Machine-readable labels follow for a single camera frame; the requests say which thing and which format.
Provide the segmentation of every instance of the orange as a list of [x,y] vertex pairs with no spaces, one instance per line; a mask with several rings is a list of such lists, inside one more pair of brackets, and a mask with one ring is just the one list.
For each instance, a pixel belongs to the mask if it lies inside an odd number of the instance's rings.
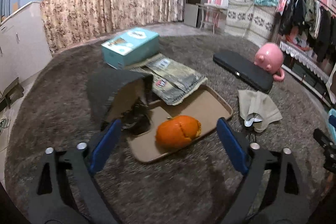
[[156,142],[166,148],[182,148],[201,134],[201,123],[195,118],[180,115],[157,127]]

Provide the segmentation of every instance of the tray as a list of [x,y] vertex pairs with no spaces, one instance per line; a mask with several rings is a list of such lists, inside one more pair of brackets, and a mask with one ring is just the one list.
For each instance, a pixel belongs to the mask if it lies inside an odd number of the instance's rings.
[[195,142],[214,131],[219,118],[229,119],[232,114],[231,106],[217,92],[206,85],[201,85],[179,105],[169,106],[161,100],[152,102],[149,111],[151,128],[140,135],[127,136],[127,142],[138,161],[150,163],[179,150],[162,148],[155,142],[157,127],[168,117],[188,115],[199,120],[202,131],[200,136],[193,140]]

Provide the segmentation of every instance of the gray carpet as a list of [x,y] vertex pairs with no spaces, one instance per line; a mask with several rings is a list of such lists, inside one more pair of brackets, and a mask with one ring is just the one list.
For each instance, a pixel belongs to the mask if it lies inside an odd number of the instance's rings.
[[[234,109],[230,121],[242,130],[238,89],[252,89],[212,62],[220,49],[253,59],[257,46],[231,36],[160,38],[161,52],[208,77]],[[5,165],[8,194],[25,214],[29,183],[47,147],[66,149],[97,133],[90,121],[85,83],[103,66],[100,44],[73,48],[57,55],[43,70],[21,105],[10,136]],[[258,136],[263,147],[292,149],[309,185],[311,206],[320,200],[326,171],[324,157],[312,137],[325,129],[320,113],[290,75],[270,92],[283,119]],[[155,164],[137,162],[122,137],[105,169],[96,179],[105,197],[125,223],[212,223],[230,203],[242,176],[234,170],[215,133]],[[78,190],[74,195],[83,209]]]

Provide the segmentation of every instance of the pink toy pig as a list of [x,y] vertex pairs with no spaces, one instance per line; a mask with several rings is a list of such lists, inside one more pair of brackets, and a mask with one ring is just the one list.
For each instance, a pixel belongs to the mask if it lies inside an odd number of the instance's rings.
[[284,55],[275,43],[266,43],[256,53],[254,64],[273,75],[274,81],[281,82],[285,78],[285,71],[281,68]]

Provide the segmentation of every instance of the cabinet door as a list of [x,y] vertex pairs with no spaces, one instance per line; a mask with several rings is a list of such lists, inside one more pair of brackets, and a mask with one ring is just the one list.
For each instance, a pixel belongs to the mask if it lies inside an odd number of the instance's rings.
[[32,3],[13,18],[13,28],[8,30],[14,37],[16,69],[20,82],[42,70],[52,56],[45,38],[39,3]]
[[13,48],[7,36],[0,33],[0,92],[3,91],[17,78],[13,62]]

